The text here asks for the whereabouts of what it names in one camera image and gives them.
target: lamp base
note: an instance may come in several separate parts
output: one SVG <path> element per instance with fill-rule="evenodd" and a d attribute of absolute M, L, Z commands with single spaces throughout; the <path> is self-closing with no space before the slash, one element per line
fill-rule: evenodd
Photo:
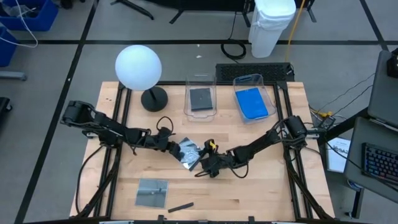
<path fill-rule="evenodd" d="M 150 112 L 157 112 L 166 107 L 169 98 L 164 89 L 154 86 L 141 95 L 143 107 Z"/>

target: transparent plastic bin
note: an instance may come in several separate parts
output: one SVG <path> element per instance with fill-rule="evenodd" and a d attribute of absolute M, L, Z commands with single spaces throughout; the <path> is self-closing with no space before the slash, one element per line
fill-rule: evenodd
<path fill-rule="evenodd" d="M 264 86 L 262 75 L 253 74 L 235 78 L 233 81 L 233 87 L 235 102 L 245 124 L 264 121 L 264 119 L 276 112 L 276 108 L 271 103 L 271 99 L 269 98 L 266 87 Z M 239 104 L 238 94 L 242 97 L 242 93 L 249 93 L 249 95 L 245 95 L 245 98 L 241 98 L 241 103 L 245 104 L 245 106 L 249 108 L 242 109 L 242 105 Z M 264 110 L 261 110 L 263 108 L 263 103 L 266 108 L 266 113 Z"/>
<path fill-rule="evenodd" d="M 189 121 L 214 119 L 217 114 L 215 75 L 191 74 L 186 77 L 184 113 Z"/>

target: gray floor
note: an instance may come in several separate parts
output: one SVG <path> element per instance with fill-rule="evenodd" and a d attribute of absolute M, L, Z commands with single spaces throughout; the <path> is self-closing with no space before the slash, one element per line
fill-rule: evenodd
<path fill-rule="evenodd" d="M 226 39 L 231 32 L 231 12 L 184 12 L 170 25 L 176 10 L 166 9 L 141 0 L 134 1 L 155 16 L 151 21 L 121 4 L 100 1 L 88 33 L 88 40 L 187 40 Z M 72 10 L 61 9 L 49 32 L 35 32 L 40 40 L 80 40 L 93 0 L 76 1 Z M 374 20 L 385 40 L 398 40 L 393 22 L 396 0 L 367 0 Z M 312 23 L 304 12 L 295 40 L 377 40 L 359 0 L 316 0 Z M 292 24 L 284 31 L 289 37 Z M 238 16 L 233 37 L 247 39 L 249 28 Z M 19 39 L 31 39 L 25 32 L 13 32 Z M 101 82 L 116 81 L 114 60 L 126 45 L 85 45 L 78 62 L 68 100 L 96 103 Z M 213 73 L 217 63 L 233 63 L 219 45 L 149 45 L 163 64 L 163 80 L 183 80 L 193 72 Z M 286 45 L 277 45 L 268 58 L 253 58 L 248 45 L 246 62 L 283 62 Z M 398 46 L 388 46 L 394 50 Z M 11 98 L 14 110 L 5 120 L 0 134 L 0 217 L 2 223 L 15 220 L 36 159 L 47 134 L 62 86 L 67 77 L 77 45 L 46 45 L 36 49 L 18 47 L 9 67 L 0 70 L 23 71 L 26 82 L 0 81 L 0 96 Z M 296 80 L 304 82 L 310 104 L 323 106 L 376 69 L 379 45 L 293 45 L 290 61 Z M 336 111 L 371 85 L 372 79 L 350 91 L 325 110 Z M 363 109 L 370 91 L 340 112 L 351 116 Z M 75 192 L 76 177 L 81 166 L 86 139 L 79 130 L 58 125 L 42 175 L 37 184 L 25 222 L 67 218 Z M 351 209 L 354 191 L 343 185 L 344 180 L 327 172 L 329 189 L 336 216 L 349 220 L 344 212 Z M 394 223 L 398 205 L 367 191 L 361 222 Z"/>

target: wooden tabletop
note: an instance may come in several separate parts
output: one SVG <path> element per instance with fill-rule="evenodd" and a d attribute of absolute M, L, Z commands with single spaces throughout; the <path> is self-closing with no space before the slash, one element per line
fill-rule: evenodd
<path fill-rule="evenodd" d="M 289 83 L 289 96 L 294 115 L 299 115 L 303 122 L 312 122 L 308 109 L 303 83 Z M 112 116 L 117 82 L 104 82 L 96 109 Z M 184 137 L 202 146 L 207 139 L 214 139 L 223 152 L 232 147 L 245 145 L 262 136 L 278 121 L 277 114 L 264 122 L 245 125 L 239 116 L 233 99 L 231 86 L 217 87 L 217 114 L 212 122 L 194 123 L 187 120 L 183 112 L 185 86 L 162 86 L 169 96 L 169 103 L 160 112 L 151 113 L 141 105 L 141 91 L 134 91 L 129 108 L 127 127 L 151 128 L 156 130 L 156 122 L 162 116 L 168 116 L 174 122 L 176 135 L 171 141 L 180 142 Z M 271 101 L 275 104 L 272 87 L 267 89 Z M 280 91 L 282 106 L 285 108 L 283 93 Z M 124 96 L 119 117 L 123 111 Z M 160 125 L 169 126 L 167 120 Z M 86 147 L 85 158 L 98 148 L 98 140 L 90 139 Z M 318 150 L 315 140 L 308 140 L 308 146 Z M 282 157 L 282 144 L 276 144 L 256 154 L 249 163 L 249 174 L 239 179 L 228 170 L 220 170 L 219 176 L 194 177 L 201 171 L 201 166 L 189 172 L 172 155 L 151 149 L 137 149 L 137 156 L 127 145 L 123 145 L 118 183 L 113 205 L 112 219 L 156 220 L 158 215 L 165 215 L 168 220 L 214 220 L 247 221 L 254 216 L 258 221 L 294 220 L 291 194 L 285 161 Z M 95 193 L 103 166 L 103 149 L 86 165 L 80 182 L 80 209 Z M 334 217 L 330 194 L 319 154 L 303 149 L 301 152 L 305 176 L 309 191 L 325 211 Z M 245 167 L 236 172 L 243 175 Z M 140 178 L 162 179 L 169 181 L 169 192 L 165 209 L 135 206 L 136 193 Z M 305 217 L 302 195 L 298 189 L 301 214 Z M 104 214 L 108 192 L 104 194 L 101 214 Z M 186 203 L 195 205 L 185 210 L 168 213 L 167 209 Z M 71 215 L 75 215 L 72 206 Z"/>

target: blue bin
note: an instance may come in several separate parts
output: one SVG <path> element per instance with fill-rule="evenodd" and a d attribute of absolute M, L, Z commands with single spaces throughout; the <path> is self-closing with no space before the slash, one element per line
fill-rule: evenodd
<path fill-rule="evenodd" d="M 5 27 L 0 27 L 0 37 L 13 43 L 18 43 L 18 41 L 7 32 Z M 10 64 L 16 48 L 17 45 L 0 40 L 0 67 L 5 67 Z"/>
<path fill-rule="evenodd" d="M 38 7 L 39 15 L 35 18 L 24 17 L 26 25 L 31 31 L 48 31 L 51 28 L 57 14 L 58 8 L 52 0 L 18 0 L 19 5 L 26 5 L 29 8 Z M 8 6 L 16 6 L 15 0 L 3 0 Z M 0 17 L 0 22 L 9 30 L 26 30 L 20 18 Z"/>

